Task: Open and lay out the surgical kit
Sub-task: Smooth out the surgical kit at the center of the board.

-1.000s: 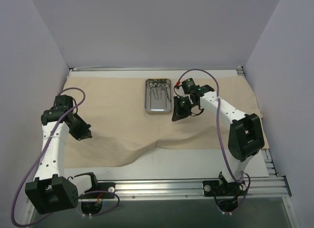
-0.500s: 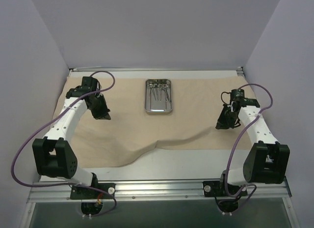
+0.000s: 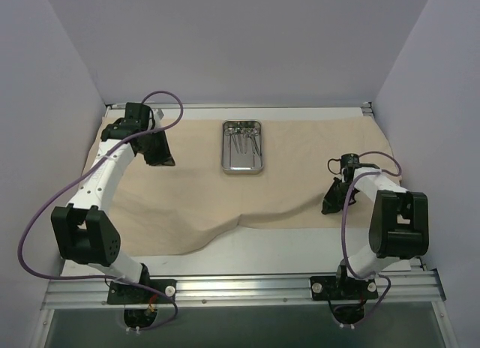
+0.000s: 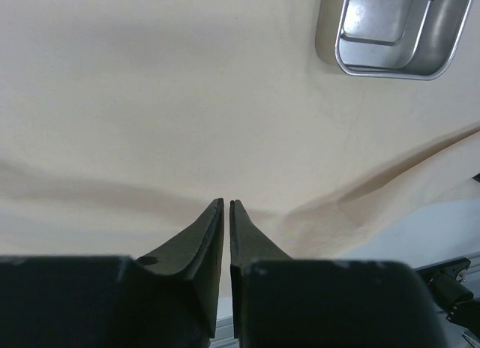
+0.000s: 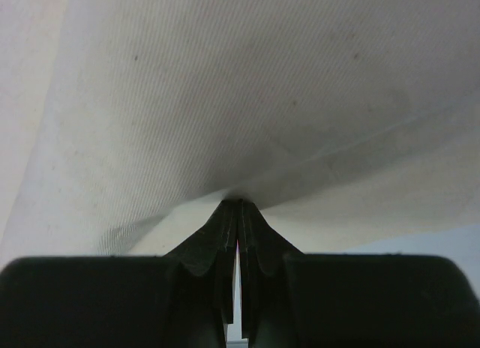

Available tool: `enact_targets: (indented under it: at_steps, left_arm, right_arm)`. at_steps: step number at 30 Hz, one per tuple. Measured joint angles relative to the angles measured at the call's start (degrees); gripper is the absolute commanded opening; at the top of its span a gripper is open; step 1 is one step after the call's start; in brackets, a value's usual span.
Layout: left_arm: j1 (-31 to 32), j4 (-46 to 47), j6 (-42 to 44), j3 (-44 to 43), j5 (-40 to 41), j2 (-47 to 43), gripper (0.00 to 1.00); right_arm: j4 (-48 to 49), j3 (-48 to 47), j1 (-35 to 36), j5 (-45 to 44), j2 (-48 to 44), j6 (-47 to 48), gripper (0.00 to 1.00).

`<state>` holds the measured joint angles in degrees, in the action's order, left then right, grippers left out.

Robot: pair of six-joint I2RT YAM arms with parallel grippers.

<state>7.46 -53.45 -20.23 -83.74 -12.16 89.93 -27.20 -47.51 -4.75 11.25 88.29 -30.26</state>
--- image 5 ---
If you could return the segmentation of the beige cloth wrap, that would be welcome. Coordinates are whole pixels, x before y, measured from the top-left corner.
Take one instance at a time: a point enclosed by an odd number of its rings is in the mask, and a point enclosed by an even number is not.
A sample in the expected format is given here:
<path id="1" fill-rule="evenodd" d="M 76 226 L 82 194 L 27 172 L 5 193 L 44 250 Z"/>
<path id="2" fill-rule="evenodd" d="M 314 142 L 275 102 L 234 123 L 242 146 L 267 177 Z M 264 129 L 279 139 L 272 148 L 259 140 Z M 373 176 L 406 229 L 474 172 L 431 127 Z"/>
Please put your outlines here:
<path id="1" fill-rule="evenodd" d="M 479 222 L 479 0 L 1 0 L 1 261 Z"/>

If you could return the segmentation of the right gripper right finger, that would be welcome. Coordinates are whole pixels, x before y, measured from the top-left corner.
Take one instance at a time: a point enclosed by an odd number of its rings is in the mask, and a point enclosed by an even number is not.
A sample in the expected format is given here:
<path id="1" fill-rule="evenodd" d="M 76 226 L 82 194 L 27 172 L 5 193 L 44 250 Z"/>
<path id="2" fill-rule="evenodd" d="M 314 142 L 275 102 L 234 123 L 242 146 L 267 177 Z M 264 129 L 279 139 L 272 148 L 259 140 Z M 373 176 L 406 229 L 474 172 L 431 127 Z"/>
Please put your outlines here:
<path id="1" fill-rule="evenodd" d="M 241 334 L 249 347 L 296 347 L 284 256 L 301 251 L 269 226 L 257 206 L 239 202 Z"/>

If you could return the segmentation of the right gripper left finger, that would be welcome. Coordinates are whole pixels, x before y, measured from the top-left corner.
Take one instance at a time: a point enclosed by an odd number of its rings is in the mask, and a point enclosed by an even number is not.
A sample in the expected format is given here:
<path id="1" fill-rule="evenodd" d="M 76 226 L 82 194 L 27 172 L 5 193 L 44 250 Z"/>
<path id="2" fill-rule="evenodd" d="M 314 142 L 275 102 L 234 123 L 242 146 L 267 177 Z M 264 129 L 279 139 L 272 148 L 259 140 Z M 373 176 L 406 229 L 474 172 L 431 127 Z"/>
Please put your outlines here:
<path id="1" fill-rule="evenodd" d="M 218 205 L 206 223 L 166 256 L 178 263 L 165 347 L 225 347 L 233 323 L 239 201 Z"/>

